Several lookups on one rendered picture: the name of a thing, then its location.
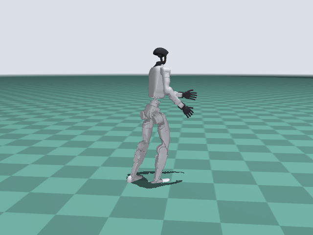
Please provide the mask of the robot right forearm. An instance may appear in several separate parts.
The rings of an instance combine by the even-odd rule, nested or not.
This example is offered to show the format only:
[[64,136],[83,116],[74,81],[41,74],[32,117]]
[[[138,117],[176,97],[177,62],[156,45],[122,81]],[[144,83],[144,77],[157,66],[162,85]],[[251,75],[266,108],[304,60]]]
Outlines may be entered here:
[[176,94],[174,93],[171,87],[168,88],[168,92],[170,93],[169,98],[174,102],[174,104],[182,108],[184,104],[181,102],[181,100],[178,99],[178,97],[176,96]]

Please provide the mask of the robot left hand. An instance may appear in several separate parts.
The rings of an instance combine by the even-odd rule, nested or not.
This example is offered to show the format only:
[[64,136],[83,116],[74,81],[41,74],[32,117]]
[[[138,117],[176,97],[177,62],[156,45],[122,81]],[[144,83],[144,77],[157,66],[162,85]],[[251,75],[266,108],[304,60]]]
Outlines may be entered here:
[[[185,93],[184,93],[184,92],[178,92],[178,93],[182,93],[182,97],[181,97],[181,98],[185,97],[186,99],[195,100],[195,99],[193,99],[193,98],[196,98],[196,97],[194,97],[194,96],[197,96],[197,95],[195,95],[195,94],[197,94],[197,93],[195,93],[195,92],[190,92],[190,91],[193,91],[193,90],[188,90],[188,91],[186,91]],[[194,96],[192,96],[192,95],[194,95]],[[193,97],[193,98],[190,98],[190,97]],[[179,98],[180,98],[180,97],[179,97]]]

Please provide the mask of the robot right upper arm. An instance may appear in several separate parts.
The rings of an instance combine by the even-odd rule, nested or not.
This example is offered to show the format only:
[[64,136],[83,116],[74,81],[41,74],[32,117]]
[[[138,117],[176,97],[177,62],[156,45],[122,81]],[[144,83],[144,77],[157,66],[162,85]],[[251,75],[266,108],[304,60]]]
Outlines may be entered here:
[[169,95],[168,88],[170,87],[170,68],[161,67],[160,74],[162,75],[163,79],[163,93],[165,95]]

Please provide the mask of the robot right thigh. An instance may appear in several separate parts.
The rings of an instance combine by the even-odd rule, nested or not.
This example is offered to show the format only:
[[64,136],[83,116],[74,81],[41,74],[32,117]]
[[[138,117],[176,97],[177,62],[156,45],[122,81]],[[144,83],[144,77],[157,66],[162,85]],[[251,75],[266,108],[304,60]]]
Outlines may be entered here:
[[159,149],[161,147],[166,147],[168,150],[170,142],[170,129],[169,124],[164,113],[159,113],[157,111],[152,112],[152,121],[155,125],[158,124],[157,130],[159,137],[161,139],[161,144],[156,147],[156,152],[159,154]]

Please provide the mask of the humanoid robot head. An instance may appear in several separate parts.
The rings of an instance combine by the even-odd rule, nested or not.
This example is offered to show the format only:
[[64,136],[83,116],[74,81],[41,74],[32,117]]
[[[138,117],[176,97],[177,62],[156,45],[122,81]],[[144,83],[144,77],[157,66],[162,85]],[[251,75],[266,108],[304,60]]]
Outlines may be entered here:
[[[153,52],[154,55],[160,57],[160,61],[156,62],[156,64],[153,66],[153,67],[156,67],[156,66],[160,66],[161,64],[165,64],[166,63],[166,56],[169,52],[164,49],[164,48],[156,48]],[[164,57],[164,61],[163,61],[163,58]]]

